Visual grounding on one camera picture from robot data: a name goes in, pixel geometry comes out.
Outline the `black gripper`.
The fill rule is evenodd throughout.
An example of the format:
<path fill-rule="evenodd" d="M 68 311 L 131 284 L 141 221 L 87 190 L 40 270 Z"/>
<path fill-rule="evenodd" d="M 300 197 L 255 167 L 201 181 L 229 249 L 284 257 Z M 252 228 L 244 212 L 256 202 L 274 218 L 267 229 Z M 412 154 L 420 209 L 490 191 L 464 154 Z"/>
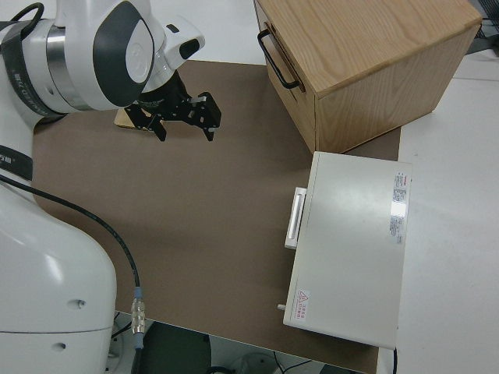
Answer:
<path fill-rule="evenodd" d="M 172 76 L 159 88 L 142 93 L 135 103 L 125 107 L 125 113 L 136 129 L 152 131 L 161 142 L 167 138 L 162 121 L 194 125 L 209 142 L 214 140 L 221 123 L 221 111 L 211 94 L 203 92 L 191 97 L 180 76 Z"/>

